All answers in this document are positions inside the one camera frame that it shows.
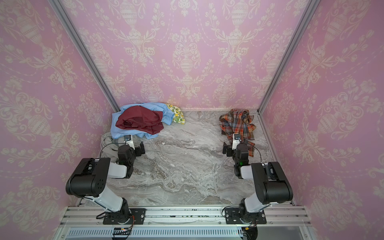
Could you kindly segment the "maroon cloth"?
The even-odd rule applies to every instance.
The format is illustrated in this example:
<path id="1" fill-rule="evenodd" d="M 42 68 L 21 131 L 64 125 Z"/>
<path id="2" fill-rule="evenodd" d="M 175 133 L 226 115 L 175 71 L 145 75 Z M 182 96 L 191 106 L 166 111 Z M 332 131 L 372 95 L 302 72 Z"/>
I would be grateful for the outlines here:
<path id="1" fill-rule="evenodd" d="M 115 126 L 122 130 L 138 130 L 151 135 L 164 129 L 163 112 L 152 111 L 142 106 L 133 106 L 118 117 Z"/>

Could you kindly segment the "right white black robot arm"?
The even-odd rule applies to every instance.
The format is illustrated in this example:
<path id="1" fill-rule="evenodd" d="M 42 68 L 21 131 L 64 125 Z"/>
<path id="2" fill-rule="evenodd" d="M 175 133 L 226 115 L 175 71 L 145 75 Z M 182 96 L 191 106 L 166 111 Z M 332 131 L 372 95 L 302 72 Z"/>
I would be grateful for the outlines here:
<path id="1" fill-rule="evenodd" d="M 228 225 L 266 224 L 265 209 L 293 199 L 293 190 L 280 163 L 249 163 L 249 149 L 246 144 L 223 144 L 223 154 L 234 161 L 235 176 L 252 180 L 253 193 L 241 200 L 237 208 L 222 210 Z"/>

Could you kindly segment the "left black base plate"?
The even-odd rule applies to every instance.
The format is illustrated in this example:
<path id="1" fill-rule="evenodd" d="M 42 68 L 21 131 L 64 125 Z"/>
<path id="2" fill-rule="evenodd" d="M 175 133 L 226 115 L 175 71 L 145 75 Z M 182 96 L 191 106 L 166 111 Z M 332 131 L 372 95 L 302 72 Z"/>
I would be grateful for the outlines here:
<path id="1" fill-rule="evenodd" d="M 104 225 L 143 225 L 146 216 L 145 208 L 130 209 L 127 215 L 123 213 L 105 213 Z"/>

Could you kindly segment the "black round connector right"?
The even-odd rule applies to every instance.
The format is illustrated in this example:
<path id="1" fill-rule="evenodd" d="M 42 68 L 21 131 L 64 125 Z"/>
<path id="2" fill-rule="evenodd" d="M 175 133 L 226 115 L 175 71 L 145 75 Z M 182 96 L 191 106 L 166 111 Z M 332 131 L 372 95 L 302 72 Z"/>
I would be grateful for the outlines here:
<path id="1" fill-rule="evenodd" d="M 257 226 L 242 228 L 243 240 L 257 240 L 259 231 Z"/>

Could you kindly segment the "plaid red orange cloth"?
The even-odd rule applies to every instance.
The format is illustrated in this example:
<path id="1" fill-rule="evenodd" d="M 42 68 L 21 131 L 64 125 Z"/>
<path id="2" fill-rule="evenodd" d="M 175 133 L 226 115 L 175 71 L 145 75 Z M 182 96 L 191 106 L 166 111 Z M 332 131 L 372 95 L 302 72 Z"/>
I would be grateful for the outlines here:
<path id="1" fill-rule="evenodd" d="M 240 134 L 241 140 L 246 140 L 249 147 L 249 156 L 254 157 L 255 140 L 254 131 L 257 127 L 253 124 L 254 115 L 249 110 L 232 109 L 228 113 L 219 117 L 219 125 L 222 134 L 226 135 L 229 140 L 233 140 L 233 134 Z"/>

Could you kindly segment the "yellow floral cloth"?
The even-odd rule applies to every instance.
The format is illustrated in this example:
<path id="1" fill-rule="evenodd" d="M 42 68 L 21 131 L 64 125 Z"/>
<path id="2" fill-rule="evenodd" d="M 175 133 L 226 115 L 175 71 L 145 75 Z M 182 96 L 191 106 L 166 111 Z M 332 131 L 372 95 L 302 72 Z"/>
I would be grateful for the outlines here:
<path id="1" fill-rule="evenodd" d="M 184 117 L 184 114 L 180 107 L 174 106 L 171 104 L 166 104 L 166 106 L 173 112 L 173 122 L 177 124 L 182 124 L 184 125 L 186 123 L 186 119 Z"/>

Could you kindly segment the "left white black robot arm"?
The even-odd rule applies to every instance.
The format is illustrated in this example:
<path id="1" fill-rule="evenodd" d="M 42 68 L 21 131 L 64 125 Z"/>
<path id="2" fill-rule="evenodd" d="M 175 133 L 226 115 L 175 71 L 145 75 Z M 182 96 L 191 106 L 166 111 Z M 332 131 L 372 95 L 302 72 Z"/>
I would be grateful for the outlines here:
<path id="1" fill-rule="evenodd" d="M 137 157 L 145 154 L 145 146 L 124 144 L 118 148 L 118 160 L 110 158 L 83 158 L 66 183 L 70 196 L 89 200 L 104 209 L 96 219 L 104 225 L 142 225 L 146 209 L 130 209 L 127 200 L 116 195 L 108 186 L 107 179 L 129 179 Z"/>

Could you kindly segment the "right corner aluminium post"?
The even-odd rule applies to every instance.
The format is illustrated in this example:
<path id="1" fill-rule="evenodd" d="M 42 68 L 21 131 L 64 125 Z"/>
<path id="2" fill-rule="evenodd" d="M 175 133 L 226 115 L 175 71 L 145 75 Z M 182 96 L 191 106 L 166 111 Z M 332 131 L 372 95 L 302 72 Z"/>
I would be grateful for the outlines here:
<path id="1" fill-rule="evenodd" d="M 276 72 L 272 78 L 272 81 L 271 81 L 269 87 L 267 88 L 265 96 L 261 102 L 259 109 L 258 109 L 258 113 L 260 116 L 266 110 L 267 105 L 269 103 L 269 100 L 272 97 L 273 92 L 278 85 L 278 82 L 279 82 L 281 76 L 283 75 L 290 59 L 292 58 L 293 54 L 295 53 L 295 50 L 296 50 L 296 48 L 297 48 L 297 46 L 298 46 L 298 44 L 299 44 L 299 42 L 300 42 L 300 40 L 304 34 L 306 28 L 308 27 L 308 24 L 311 21 L 311 19 L 312 19 L 312 17 L 313 17 L 313 15 L 314 15 L 320 2 L 321 2 L 320 0 L 308 1 L 308 4 L 305 8 L 305 11 L 304 11 L 302 17 L 300 18 L 300 21 L 299 21 L 295 31 L 293 32 L 292 38 L 291 38 L 291 40 L 287 46 L 286 51 L 283 54 L 283 57 L 282 57 L 279 65 L 277 67 L 277 70 L 276 70 Z"/>

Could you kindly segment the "corner aluminium post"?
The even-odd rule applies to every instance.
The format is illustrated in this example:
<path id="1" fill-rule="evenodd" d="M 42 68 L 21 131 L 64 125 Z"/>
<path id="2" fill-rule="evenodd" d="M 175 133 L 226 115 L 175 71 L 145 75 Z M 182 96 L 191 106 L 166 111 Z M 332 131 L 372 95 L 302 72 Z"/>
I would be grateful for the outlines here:
<path id="1" fill-rule="evenodd" d="M 54 12 L 56 13 L 61 24 L 65 28 L 68 36 L 72 40 L 73 44 L 75 45 L 75 47 L 78 50 L 79 54 L 81 55 L 83 61 L 87 65 L 90 73 L 92 74 L 95 81 L 99 85 L 101 91 L 103 92 L 107 101 L 111 105 L 112 109 L 115 112 L 118 112 L 120 110 L 120 107 L 119 107 L 116 99 L 114 98 L 111 90 L 109 89 L 108 85 L 106 84 L 105 80 L 103 79 L 101 71 L 98 69 L 98 67 L 97 67 L 95 61 L 93 60 L 89 50 L 87 49 L 86 45 L 84 44 L 84 42 L 80 36 L 80 33 L 76 29 L 74 23 L 72 22 L 67 11 L 65 10 L 64 5 L 61 3 L 61 1 L 58 1 L 58 0 L 48 0 L 48 2 L 50 3 L 51 7 L 53 8 Z"/>
<path id="2" fill-rule="evenodd" d="M 297 48 L 297 46 L 298 46 L 298 44 L 299 44 L 299 42 L 300 42 L 300 40 L 304 34 L 306 28 L 308 27 L 308 24 L 311 21 L 311 19 L 312 19 L 312 17 L 313 17 L 313 15 L 314 15 L 320 2 L 321 2 L 320 0 L 308 1 L 308 4 L 305 8 L 305 11 L 304 11 L 302 17 L 300 18 L 300 21 L 299 21 L 295 31 L 293 32 L 292 38 L 291 38 L 291 40 L 287 46 L 286 51 L 283 54 L 283 57 L 282 57 L 279 65 L 277 67 L 277 70 L 276 70 L 276 72 L 272 78 L 272 81 L 271 81 L 269 87 L 267 88 L 265 96 L 261 102 L 259 109 L 258 109 L 258 113 L 260 116 L 266 110 L 267 105 L 269 103 L 269 100 L 272 97 L 273 92 L 278 85 L 278 82 L 279 82 L 281 76 L 283 75 L 290 59 L 292 58 L 293 54 L 295 53 L 295 50 L 296 50 L 296 48 Z"/>

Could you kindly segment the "grey beige cloth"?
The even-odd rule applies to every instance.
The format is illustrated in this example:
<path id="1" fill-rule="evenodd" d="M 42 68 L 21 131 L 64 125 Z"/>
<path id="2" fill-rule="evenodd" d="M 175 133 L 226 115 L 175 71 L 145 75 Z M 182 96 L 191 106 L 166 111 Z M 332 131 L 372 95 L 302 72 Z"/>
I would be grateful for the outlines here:
<path id="1" fill-rule="evenodd" d="M 105 133 L 101 137 L 101 158 L 110 158 L 111 162 L 118 161 L 118 148 L 125 144 L 124 137 L 113 139 L 111 133 Z"/>

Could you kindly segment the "aluminium front rail frame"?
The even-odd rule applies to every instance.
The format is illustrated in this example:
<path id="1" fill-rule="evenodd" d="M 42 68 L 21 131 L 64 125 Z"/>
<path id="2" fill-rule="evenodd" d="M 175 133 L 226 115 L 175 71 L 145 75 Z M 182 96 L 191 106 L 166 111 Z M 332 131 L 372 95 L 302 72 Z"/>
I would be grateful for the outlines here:
<path id="1" fill-rule="evenodd" d="M 254 227 L 257 240 L 314 240 L 314 229 L 304 207 L 282 204 L 265 209 L 265 225 L 227 225 L 223 208 L 234 206 L 159 206 L 145 208 L 143 225 L 104 225 L 96 216 L 103 211 L 97 207 L 69 207 L 56 231 L 55 240 L 64 240 L 70 228 L 131 228 L 134 227 Z"/>

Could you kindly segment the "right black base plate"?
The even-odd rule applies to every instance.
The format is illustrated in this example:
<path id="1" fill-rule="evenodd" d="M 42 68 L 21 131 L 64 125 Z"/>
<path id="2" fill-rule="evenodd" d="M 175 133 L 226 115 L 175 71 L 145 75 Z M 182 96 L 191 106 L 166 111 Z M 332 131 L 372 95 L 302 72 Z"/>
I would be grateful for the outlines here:
<path id="1" fill-rule="evenodd" d="M 227 225 L 265 225 L 267 223 L 264 211 L 258 213 L 241 212 L 239 208 L 224 209 Z"/>

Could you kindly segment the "light blue shirt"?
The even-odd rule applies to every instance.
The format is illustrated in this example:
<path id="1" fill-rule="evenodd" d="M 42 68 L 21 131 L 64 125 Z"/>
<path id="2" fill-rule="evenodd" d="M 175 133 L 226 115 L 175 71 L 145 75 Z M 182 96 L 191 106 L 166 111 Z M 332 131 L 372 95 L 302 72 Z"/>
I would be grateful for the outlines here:
<path id="1" fill-rule="evenodd" d="M 123 111 L 125 111 L 126 109 L 133 107 L 133 106 L 142 106 L 142 107 L 147 108 L 147 109 L 152 110 L 152 111 L 163 112 L 163 119 L 162 119 L 163 125 L 164 124 L 171 125 L 173 122 L 174 114 L 166 106 L 166 104 L 163 104 L 163 103 L 141 103 L 141 104 L 124 105 L 121 107 L 121 110 L 119 112 L 112 114 L 111 135 L 112 135 L 113 139 L 118 139 L 118 138 L 121 138 L 125 135 L 132 135 L 132 136 L 137 136 L 139 138 L 145 137 L 149 140 L 149 139 L 156 138 L 158 136 L 158 134 L 151 135 L 151 134 L 148 134 L 148 133 L 145 133 L 142 131 L 138 131 L 138 130 L 122 130 L 122 129 L 119 129 L 115 126 L 115 124 L 118 120 L 118 117 L 123 113 Z"/>

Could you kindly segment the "left corner aluminium post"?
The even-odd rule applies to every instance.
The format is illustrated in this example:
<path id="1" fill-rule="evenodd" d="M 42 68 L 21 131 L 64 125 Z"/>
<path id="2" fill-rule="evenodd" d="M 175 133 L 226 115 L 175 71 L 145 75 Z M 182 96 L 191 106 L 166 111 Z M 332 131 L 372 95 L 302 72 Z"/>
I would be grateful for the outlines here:
<path id="1" fill-rule="evenodd" d="M 81 55 L 83 61 L 87 65 L 90 73 L 92 74 L 95 81 L 99 85 L 101 91 L 103 92 L 107 101 L 111 105 L 112 109 L 115 112 L 118 112 L 120 110 L 120 107 L 119 107 L 116 99 L 114 98 L 111 90 L 109 89 L 108 85 L 106 84 L 105 80 L 103 79 L 101 71 L 98 69 L 98 67 L 97 67 L 95 61 L 93 60 L 89 50 L 87 49 L 86 45 L 84 44 L 84 42 L 80 36 L 80 33 L 76 29 L 74 23 L 72 22 L 67 11 L 65 10 L 64 5 L 61 3 L 61 1 L 58 1 L 58 0 L 48 0 L 48 2 L 50 3 L 51 7 L 53 8 L 54 12 L 56 13 L 61 24 L 65 28 L 68 36 L 72 40 L 73 44 L 75 45 L 75 47 L 78 50 L 79 54 Z"/>

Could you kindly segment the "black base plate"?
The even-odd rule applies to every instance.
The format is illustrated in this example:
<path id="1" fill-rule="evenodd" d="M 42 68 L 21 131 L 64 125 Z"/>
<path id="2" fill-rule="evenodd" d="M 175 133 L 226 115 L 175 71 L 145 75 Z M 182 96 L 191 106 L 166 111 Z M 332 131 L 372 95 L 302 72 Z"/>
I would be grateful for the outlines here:
<path id="1" fill-rule="evenodd" d="M 143 225 L 146 216 L 145 208 L 130 209 L 127 215 L 123 213 L 105 213 L 104 225 Z"/>
<path id="2" fill-rule="evenodd" d="M 258 213 L 241 212 L 239 208 L 224 209 L 227 225 L 265 225 L 267 223 L 264 211 Z"/>

